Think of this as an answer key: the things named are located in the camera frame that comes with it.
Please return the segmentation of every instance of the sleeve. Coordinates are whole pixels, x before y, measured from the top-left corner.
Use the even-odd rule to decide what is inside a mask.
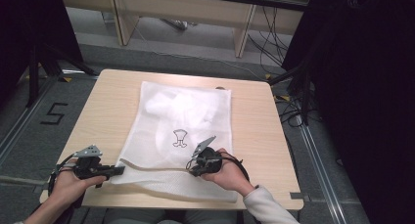
[[[244,197],[248,212],[262,224],[299,223],[272,195],[262,186]]]

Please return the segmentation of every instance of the desk leg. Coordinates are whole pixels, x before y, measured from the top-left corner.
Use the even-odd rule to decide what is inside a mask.
[[[139,16],[128,15],[122,0],[111,0],[113,3],[114,19],[118,42],[126,46],[134,33],[135,27],[140,19]]]
[[[247,43],[248,38],[248,31],[251,27],[251,22],[254,18],[256,5],[250,5],[248,9],[247,18],[245,20],[245,27],[244,28],[233,28],[234,33],[234,44],[235,44],[235,56],[237,58],[242,58],[244,53],[245,44]]]

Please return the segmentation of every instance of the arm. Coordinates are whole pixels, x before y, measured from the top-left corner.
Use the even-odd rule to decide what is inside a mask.
[[[257,189],[245,178],[239,167],[223,160],[222,167],[217,173],[203,174],[205,180],[219,185],[225,190],[236,191],[244,197],[244,204],[248,212],[258,221],[265,223],[299,223],[286,209],[284,209],[272,195],[264,188]]]
[[[24,224],[54,223],[85,190],[106,180],[105,176],[78,179],[71,170],[61,170],[51,196],[40,205]]]

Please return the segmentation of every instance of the black cable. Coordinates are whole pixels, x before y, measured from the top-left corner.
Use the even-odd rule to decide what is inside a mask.
[[[64,166],[64,164],[66,164],[68,162],[68,160],[70,160],[73,157],[73,154],[70,155],[69,157],[65,158],[64,161],[62,161],[61,164],[56,166],[56,173],[59,173],[59,170]]]
[[[287,104],[287,106],[284,108],[283,112],[279,114],[281,123],[287,122],[291,127],[294,127],[294,128],[297,128],[297,127],[300,127],[300,126],[303,125],[302,119],[300,120],[300,123],[299,124],[293,124],[292,123],[292,119],[293,118],[295,118],[296,116],[302,114],[302,111],[293,103],[293,101],[296,101],[298,99],[299,98],[293,99],[292,101],[276,101],[275,102],[276,104],[279,104],[279,103],[281,103],[281,104]],[[291,111],[288,111],[287,112],[287,109],[289,107],[292,107],[294,110],[291,110]],[[313,111],[317,111],[317,109],[309,109],[309,110],[307,110],[306,113],[313,112]],[[322,122],[321,119],[314,118],[314,117],[309,116],[309,115],[307,117],[308,118],[311,118],[311,119],[313,119],[313,120],[315,120],[317,122]]]
[[[231,157],[223,157],[222,159],[226,159],[226,160],[229,160],[229,161],[232,161],[233,163],[235,163],[239,167],[239,169],[241,170],[241,172],[244,174],[245,178],[248,181],[250,181],[250,175],[248,175],[248,171],[242,165],[242,161],[241,160],[237,160],[235,157],[232,157],[232,156]]]
[[[282,63],[280,63],[280,61],[275,56],[273,56],[269,51],[263,49],[263,47],[261,47],[258,43],[256,43],[250,35],[248,35],[248,37],[250,38],[253,45],[261,52],[261,54],[260,54],[260,64],[261,65],[262,65],[262,54],[265,54],[275,64],[277,64],[279,67],[281,66]]]
[[[263,39],[268,39],[268,38],[266,38],[263,34],[262,34],[262,32],[261,31],[259,31],[259,34],[260,34],[260,36],[262,36],[262,38]],[[275,44],[275,43],[273,43],[272,41],[268,41],[271,45],[273,45],[273,46],[278,46],[278,44]],[[284,43],[282,43],[285,47],[280,47],[281,49],[283,49],[284,51],[287,51],[288,50],[288,47],[284,44]]]
[[[280,45],[278,45],[278,41],[280,41],[280,43],[283,45],[283,46],[285,46],[286,47],[286,49],[288,49],[288,47],[281,41],[281,39],[278,37],[278,35],[277,35],[277,30],[276,30],[276,17],[277,17],[277,9],[276,8],[274,8],[274,10],[273,10],[273,21],[272,21],[272,25],[271,25],[271,23],[269,22],[269,19],[268,19],[268,16],[266,15],[266,12],[265,12],[265,7],[262,7],[262,11],[263,11],[263,13],[264,13],[264,15],[265,15],[265,18],[266,18],[266,22],[267,22],[267,24],[268,24],[268,28],[269,28],[269,32],[272,34],[272,37],[274,38],[274,41],[275,41],[275,47],[277,48],[277,53],[278,53],[278,55],[279,55],[279,57],[281,57],[282,58],[282,60],[279,60],[280,61],[280,63],[282,64],[283,62],[284,62],[284,59],[285,59],[285,56],[283,55],[283,53],[282,53],[282,51],[281,51],[281,48],[282,47],[280,47]]]

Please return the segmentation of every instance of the desk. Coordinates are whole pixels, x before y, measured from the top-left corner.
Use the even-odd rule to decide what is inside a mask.
[[[115,164],[138,111],[142,81],[168,85],[232,90],[234,156],[244,160],[253,184],[262,184],[285,208],[299,210],[302,200],[290,193],[300,188],[279,121],[270,87],[265,82],[106,69],[95,84],[59,158],[96,144],[102,164]],[[43,193],[41,201],[46,199]],[[183,202],[158,197],[135,185],[104,183],[90,188],[83,205],[104,207],[152,207],[197,209],[244,209],[236,203]]]
[[[291,1],[306,5],[308,0],[267,1],[269,2],[267,5],[274,7],[274,2]],[[64,0],[64,2],[67,7],[113,13],[120,45],[128,44],[140,17],[233,27],[236,57],[243,55],[248,30],[269,31],[262,8],[257,8],[254,4],[225,0]],[[269,18],[272,17],[272,10],[273,8],[267,8]],[[301,11],[278,9],[276,31],[282,34],[294,34],[301,16]]]

